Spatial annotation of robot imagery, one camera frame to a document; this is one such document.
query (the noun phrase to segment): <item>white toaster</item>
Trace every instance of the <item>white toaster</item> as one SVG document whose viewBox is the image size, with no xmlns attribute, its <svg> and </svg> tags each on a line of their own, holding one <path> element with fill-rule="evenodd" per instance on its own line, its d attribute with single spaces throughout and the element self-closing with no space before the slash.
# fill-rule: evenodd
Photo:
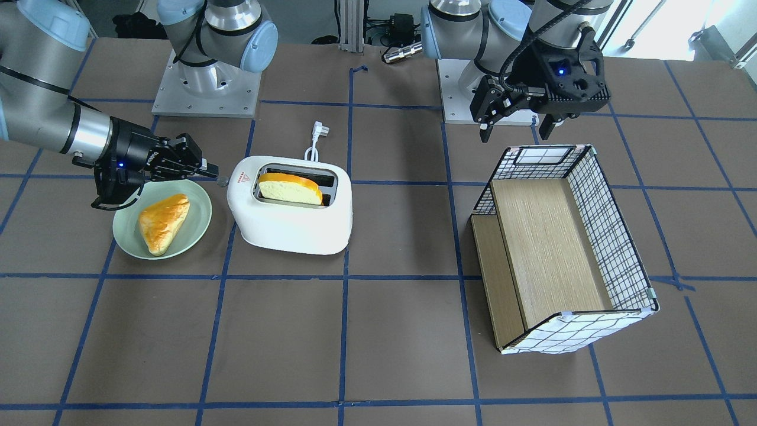
<svg viewBox="0 0 757 426">
<path fill-rule="evenodd" d="M 313 180 L 323 205 L 266 199 L 257 185 L 261 174 L 278 172 Z M 352 233 L 352 184 L 333 164 L 294 158 L 252 156 L 240 161 L 226 192 L 242 238 L 253 246 L 311 255 L 332 255 Z"/>
</svg>

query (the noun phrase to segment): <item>wooden panel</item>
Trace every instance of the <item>wooden panel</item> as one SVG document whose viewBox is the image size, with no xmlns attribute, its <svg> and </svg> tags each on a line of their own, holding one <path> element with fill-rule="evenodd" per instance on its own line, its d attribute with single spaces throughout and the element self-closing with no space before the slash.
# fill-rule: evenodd
<svg viewBox="0 0 757 426">
<path fill-rule="evenodd" d="M 471 224 L 494 328 L 494 342 L 497 348 L 502 348 L 520 337 L 525 329 L 500 222 L 497 216 L 474 215 L 471 216 Z"/>
<path fill-rule="evenodd" d="M 567 180 L 491 184 L 526 328 L 612 305 Z"/>
</svg>

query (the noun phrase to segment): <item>bread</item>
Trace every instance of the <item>bread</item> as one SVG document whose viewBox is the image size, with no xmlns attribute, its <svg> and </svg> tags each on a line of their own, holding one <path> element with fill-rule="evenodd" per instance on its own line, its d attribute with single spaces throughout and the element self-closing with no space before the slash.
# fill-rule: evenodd
<svg viewBox="0 0 757 426">
<path fill-rule="evenodd" d="M 267 199 L 323 204 L 323 194 L 318 183 L 310 179 L 286 173 L 264 173 L 257 180 L 260 193 Z"/>
<path fill-rule="evenodd" d="M 173 242 L 189 212 L 189 198 L 176 194 L 139 213 L 139 231 L 153 256 L 161 256 Z"/>
</svg>

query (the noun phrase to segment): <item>white mounting plate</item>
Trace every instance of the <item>white mounting plate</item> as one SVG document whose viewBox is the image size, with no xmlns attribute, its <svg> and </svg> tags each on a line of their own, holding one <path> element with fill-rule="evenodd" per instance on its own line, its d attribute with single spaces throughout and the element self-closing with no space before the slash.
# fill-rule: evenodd
<svg viewBox="0 0 757 426">
<path fill-rule="evenodd" d="M 467 59 L 439 59 L 439 86 L 444 106 L 444 122 L 451 124 L 478 124 L 471 118 L 470 98 L 466 97 L 457 81 L 470 61 Z M 517 111 L 495 123 L 497 126 L 531 126 L 539 116 L 530 110 Z"/>
<path fill-rule="evenodd" d="M 179 67 L 172 63 L 174 57 L 175 54 L 171 52 L 152 105 L 153 115 L 232 118 L 255 116 L 260 74 L 242 71 L 229 83 L 223 96 L 203 98 L 185 90 L 179 77 Z"/>
</svg>

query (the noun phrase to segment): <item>gray floor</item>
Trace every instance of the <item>gray floor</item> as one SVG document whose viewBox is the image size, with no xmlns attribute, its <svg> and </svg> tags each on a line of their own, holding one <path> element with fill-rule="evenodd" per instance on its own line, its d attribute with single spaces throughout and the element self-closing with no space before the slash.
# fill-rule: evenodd
<svg viewBox="0 0 757 426">
<path fill-rule="evenodd" d="M 253 247 L 226 191 L 199 180 L 208 231 L 142 261 L 89 207 L 89 171 L 2 143 L 0 424 L 757 424 L 757 94 L 742 71 L 607 60 L 611 105 L 549 142 L 595 145 L 662 310 L 571 354 L 502 356 L 469 215 L 534 129 L 481 144 L 443 123 L 433 61 L 310 45 L 279 46 L 254 120 L 155 118 L 169 52 L 99 39 L 73 94 L 190 133 L 226 173 L 247 154 L 300 158 L 322 121 L 321 160 L 353 181 L 350 245 Z"/>
</svg>

